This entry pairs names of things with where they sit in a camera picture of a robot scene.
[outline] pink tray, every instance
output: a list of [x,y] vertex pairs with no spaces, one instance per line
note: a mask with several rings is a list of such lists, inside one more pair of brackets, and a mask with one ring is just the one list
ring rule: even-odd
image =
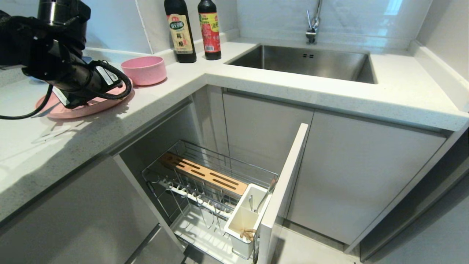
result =
[[[126,87],[125,84],[123,84],[122,87],[114,88],[114,89],[108,91],[107,93],[117,95],[117,94],[120,94],[120,93],[124,92],[125,87]],[[109,108],[121,103],[126,98],[132,97],[134,93],[135,92],[132,89],[132,91],[130,92],[130,94],[128,96],[126,96],[125,98],[120,99],[120,100],[108,100],[108,99],[103,99],[103,98],[96,97],[96,98],[88,101],[88,105],[79,106],[79,107],[74,108],[74,109],[67,109],[60,103],[56,107],[54,107],[52,109],[52,111],[49,114],[47,114],[46,116],[50,117],[50,118],[58,118],[58,119],[67,119],[67,118],[76,118],[76,117],[82,117],[82,116],[89,116],[89,115],[92,115],[92,114],[102,112],[106,109],[109,109]],[[42,103],[42,101],[44,100],[44,97],[45,96],[43,96],[43,97],[41,97],[41,99],[39,99],[39,101],[36,103],[36,107],[38,107]],[[49,109],[50,107],[57,104],[58,102],[60,102],[59,98],[57,98],[57,96],[54,93],[52,93],[51,98],[49,99],[49,102],[47,102],[47,104],[45,105],[43,111]]]

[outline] stainless steel sink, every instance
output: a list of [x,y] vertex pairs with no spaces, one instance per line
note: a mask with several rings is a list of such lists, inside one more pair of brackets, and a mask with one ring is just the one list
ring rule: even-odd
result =
[[230,65],[375,84],[368,54],[259,46]]

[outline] faucet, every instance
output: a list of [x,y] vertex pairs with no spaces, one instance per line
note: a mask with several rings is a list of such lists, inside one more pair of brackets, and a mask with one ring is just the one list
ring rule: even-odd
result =
[[318,0],[318,7],[316,8],[316,13],[313,19],[310,17],[310,11],[306,11],[308,16],[308,31],[306,31],[306,38],[308,39],[307,44],[313,45],[316,43],[316,35],[319,29],[319,13],[321,13],[322,0]]

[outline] quartz countertop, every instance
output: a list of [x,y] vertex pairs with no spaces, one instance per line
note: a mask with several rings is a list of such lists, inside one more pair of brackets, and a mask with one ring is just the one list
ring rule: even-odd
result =
[[[0,120],[0,221],[143,124],[210,84],[414,126],[457,131],[469,120],[407,51],[371,50],[377,84],[225,64],[259,43],[314,47],[288,41],[237,39],[222,44],[222,59],[167,65],[167,80],[135,89],[131,100],[103,113],[57,122],[47,117]],[[47,84],[24,79],[0,87],[2,115],[32,111]]]

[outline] dark glass bottle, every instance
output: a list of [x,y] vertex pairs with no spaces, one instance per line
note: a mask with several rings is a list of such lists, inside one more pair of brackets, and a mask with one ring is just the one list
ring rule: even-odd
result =
[[165,0],[165,11],[177,61],[180,63],[196,62],[196,49],[194,48],[186,2],[184,0]]
[[204,51],[207,60],[221,58],[220,33],[217,6],[212,0],[201,0],[197,6],[199,11],[200,28],[204,40]]

